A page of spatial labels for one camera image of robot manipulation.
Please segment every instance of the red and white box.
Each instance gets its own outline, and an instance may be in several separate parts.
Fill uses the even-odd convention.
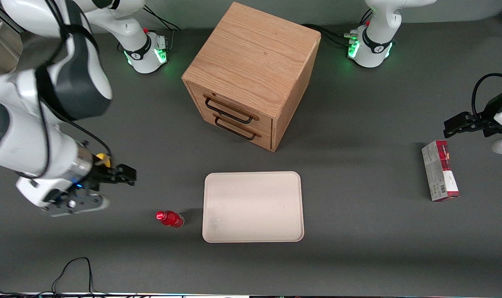
[[[447,141],[433,141],[422,148],[423,164],[426,166],[429,192],[433,202],[442,202],[460,196],[455,177],[449,166]]]

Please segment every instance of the gray table surface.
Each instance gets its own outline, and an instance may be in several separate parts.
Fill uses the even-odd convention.
[[[87,256],[108,292],[502,297],[502,155],[480,132],[450,139],[461,197],[436,203],[420,151],[443,138],[444,120],[470,110],[482,75],[502,73],[502,17],[404,24],[372,70],[323,40],[276,153],[201,119],[180,77],[209,33],[177,32],[169,64],[149,75],[134,72],[113,36],[96,36],[115,98],[80,123],[138,170],[138,183],[105,185],[105,211],[53,219],[0,167],[0,289],[47,290],[68,260]],[[26,50],[22,63],[42,56]],[[486,81],[478,104],[501,91],[502,79]],[[302,241],[203,241],[207,174],[286,170],[302,178]],[[184,211],[187,225],[162,226],[160,209]],[[59,289],[86,291],[85,264]]]

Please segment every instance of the plastic tray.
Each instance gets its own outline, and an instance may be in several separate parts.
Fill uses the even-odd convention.
[[[220,242],[296,242],[304,236],[296,172],[212,173],[205,179],[203,238]]]

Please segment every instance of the bottle cap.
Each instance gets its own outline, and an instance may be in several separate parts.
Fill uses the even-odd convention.
[[[157,212],[157,214],[155,215],[155,218],[159,221],[162,221],[166,218],[166,213],[164,211],[159,211]]]

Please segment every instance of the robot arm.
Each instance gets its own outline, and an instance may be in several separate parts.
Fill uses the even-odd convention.
[[[124,54],[139,73],[152,73],[167,61],[166,39],[145,32],[136,19],[127,17],[141,10],[145,0],[75,0],[89,23],[97,25],[117,38]]]
[[[473,97],[476,96],[477,88],[480,83],[491,76],[502,77],[502,74],[488,74],[483,76],[474,88]],[[482,130],[484,137],[502,134],[502,93],[489,100],[481,113],[476,112],[474,100],[472,107],[472,113],[462,112],[444,121],[444,137],[450,138],[461,132],[476,132],[478,130]],[[495,153],[502,154],[502,138],[492,143],[492,150]]]
[[[102,209],[107,201],[91,190],[98,191],[100,183],[134,185],[136,179],[133,168],[111,167],[58,127],[62,120],[104,113],[111,102],[111,88],[83,12],[71,0],[57,3],[63,27],[71,32],[67,57],[0,77],[0,166],[24,173],[18,189],[51,216]],[[31,32],[61,35],[57,16],[44,0],[3,0],[3,5]]]
[[[402,24],[401,8],[421,7],[436,0],[365,0],[373,12],[370,25],[361,24],[351,30],[352,49],[349,58],[363,67],[379,66],[389,56],[392,38]]]

